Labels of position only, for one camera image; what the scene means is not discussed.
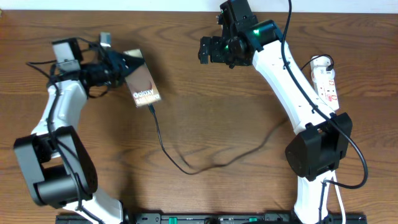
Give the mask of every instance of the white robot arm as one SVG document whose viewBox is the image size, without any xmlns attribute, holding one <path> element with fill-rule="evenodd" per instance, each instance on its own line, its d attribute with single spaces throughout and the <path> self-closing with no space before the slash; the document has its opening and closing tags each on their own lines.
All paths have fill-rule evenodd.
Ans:
<svg viewBox="0 0 398 224">
<path fill-rule="evenodd" d="M 312 123 L 315 126 L 325 122 L 318 113 L 313 113 L 312 107 L 308 104 L 308 101 L 303 97 L 287 70 L 284 68 L 284 62 L 280 52 L 281 42 L 276 40 L 264 45 L 263 48 L 264 50 L 261 52 L 256 51 L 254 53 L 254 68 L 267 80 L 279 101 L 282 103 L 292 123 L 294 133 L 298 134 L 306 130 L 306 125 L 308 123 Z M 319 109 L 324 114 L 334 113 L 310 86 L 295 63 L 287 44 L 285 44 L 285 54 L 289 59 L 290 69 L 293 71 L 297 81 L 307 95 L 318 105 Z M 319 201 L 322 192 L 321 183 L 325 179 L 330 180 L 332 176 L 332 171 L 327 171 L 319 175 L 312 182 L 308 181 L 305 177 L 298 177 L 297 201 L 294 205 L 294 211 L 302 223 L 316 223 L 318 221 Z M 322 219 L 328 215 L 326 209 L 328 188 L 329 184 L 327 184 L 323 195 Z"/>
<path fill-rule="evenodd" d="M 100 44 L 89 42 L 101 55 L 99 63 L 89 64 L 80 63 L 83 57 L 77 38 L 53 42 L 57 56 L 53 67 L 63 74 L 50 76 L 43 116 L 30 136 L 16 140 L 14 152 L 36 204 L 77 212 L 92 223 L 113 224 L 129 217 L 119 200 L 98 187 L 95 167 L 75 130 L 90 87 L 121 85 L 127 75 L 144 64 L 144 59 L 111 50 L 109 33 L 101 33 L 100 40 Z M 42 163 L 58 156 L 63 157 L 63 165 L 43 168 Z"/>
</svg>

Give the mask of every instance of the wall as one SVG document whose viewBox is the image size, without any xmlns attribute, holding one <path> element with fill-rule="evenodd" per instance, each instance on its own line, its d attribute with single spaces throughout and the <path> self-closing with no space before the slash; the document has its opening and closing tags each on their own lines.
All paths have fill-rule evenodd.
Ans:
<svg viewBox="0 0 398 224">
<path fill-rule="evenodd" d="M 0 0 L 1 9 L 219 11 L 226 0 Z M 292 0 L 294 12 L 398 13 L 398 0 Z M 285 12 L 287 0 L 249 0 L 253 11 Z"/>
</svg>

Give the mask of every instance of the wood grain surface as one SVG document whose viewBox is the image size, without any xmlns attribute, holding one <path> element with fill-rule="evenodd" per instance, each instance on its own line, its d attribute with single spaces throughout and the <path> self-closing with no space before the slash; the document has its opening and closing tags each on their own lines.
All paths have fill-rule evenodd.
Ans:
<svg viewBox="0 0 398 224">
<path fill-rule="evenodd" d="M 181 173 L 161 151 L 153 117 L 136 108 L 126 87 L 89 100 L 78 127 L 95 163 L 99 184 L 132 211 L 254 213 L 290 210 L 297 178 L 284 156 L 294 137 L 287 115 L 252 67 L 230 70 L 200 65 L 202 36 L 220 35 L 212 12 L 6 11 L 0 18 L 0 223 L 53 223 L 62 212 L 36 206 L 12 145 L 29 135 L 45 108 L 46 79 L 24 65 L 54 59 L 50 41 L 112 33 L 116 50 L 139 46 L 163 100 L 156 103 L 170 155 L 180 151 L 196 168 L 229 167 L 195 176 Z M 283 28 L 286 13 L 258 13 Z M 341 112 L 353 120 L 353 139 L 367 159 L 369 180 L 341 190 L 347 212 L 369 223 L 398 220 L 398 16 L 293 14 L 287 41 L 299 65 L 311 56 L 335 59 Z M 361 163 L 352 148 L 337 170 L 340 182 L 357 184 Z M 328 208 L 339 212 L 334 189 Z"/>
</svg>

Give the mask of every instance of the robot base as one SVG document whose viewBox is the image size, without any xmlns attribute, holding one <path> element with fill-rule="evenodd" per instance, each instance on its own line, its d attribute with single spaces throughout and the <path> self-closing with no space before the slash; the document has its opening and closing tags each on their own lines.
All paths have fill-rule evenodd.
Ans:
<svg viewBox="0 0 398 224">
<path fill-rule="evenodd" d="M 135 224 L 300 224 L 294 212 L 267 212 L 263 215 L 161 215 L 142 213 L 135 216 Z M 341 215 L 329 214 L 324 224 L 340 224 Z M 346 215 L 346 224 L 367 224 L 366 215 Z M 58 215 L 55 224 L 91 224 L 79 215 Z"/>
</svg>

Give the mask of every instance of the power strip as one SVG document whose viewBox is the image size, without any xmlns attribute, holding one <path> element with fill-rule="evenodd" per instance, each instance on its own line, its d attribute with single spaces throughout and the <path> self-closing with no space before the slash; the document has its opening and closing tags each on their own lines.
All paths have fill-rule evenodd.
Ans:
<svg viewBox="0 0 398 224">
<path fill-rule="evenodd" d="M 313 81 L 314 90 L 318 94 L 318 96 L 328 106 L 336 111 L 339 109 L 339 104 L 335 85 L 335 70 L 326 70 L 327 66 L 329 66 L 330 63 L 330 59 L 325 56 L 312 60 L 311 78 Z"/>
</svg>

